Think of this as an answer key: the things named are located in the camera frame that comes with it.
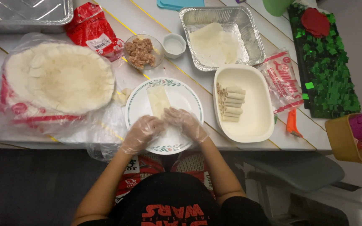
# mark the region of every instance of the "green cup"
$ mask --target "green cup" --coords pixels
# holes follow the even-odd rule
[[[279,17],[294,0],[263,0],[265,9],[273,16]]]

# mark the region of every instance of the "black t-shirt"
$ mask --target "black t-shirt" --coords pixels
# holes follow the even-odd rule
[[[200,180],[180,172],[142,180],[108,217],[79,226],[270,226],[258,203],[231,197],[220,208]]]

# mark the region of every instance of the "hand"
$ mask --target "hand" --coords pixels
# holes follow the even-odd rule
[[[162,120],[154,116],[142,116],[128,131],[121,149],[127,154],[137,154],[145,149],[148,142],[161,131],[164,131],[164,122]]]
[[[182,134],[199,143],[209,137],[195,115],[186,110],[177,110],[173,107],[164,109],[164,119],[174,126],[181,129]]]

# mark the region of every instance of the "brown basket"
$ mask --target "brown basket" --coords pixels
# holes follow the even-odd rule
[[[362,149],[358,150],[349,123],[349,118],[354,115],[357,114],[329,120],[325,122],[325,127],[337,160],[362,163]]]

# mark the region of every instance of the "aluminum tray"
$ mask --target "aluminum tray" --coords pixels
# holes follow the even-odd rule
[[[74,16],[72,0],[0,0],[0,33],[59,33]]]
[[[262,40],[248,8],[243,6],[185,7],[180,10],[179,17],[184,27],[192,59],[198,70],[207,72],[217,70],[219,67],[203,65],[197,60],[189,34],[214,22],[220,23],[225,31],[233,32],[238,36],[240,54],[237,64],[255,65],[264,61]]]

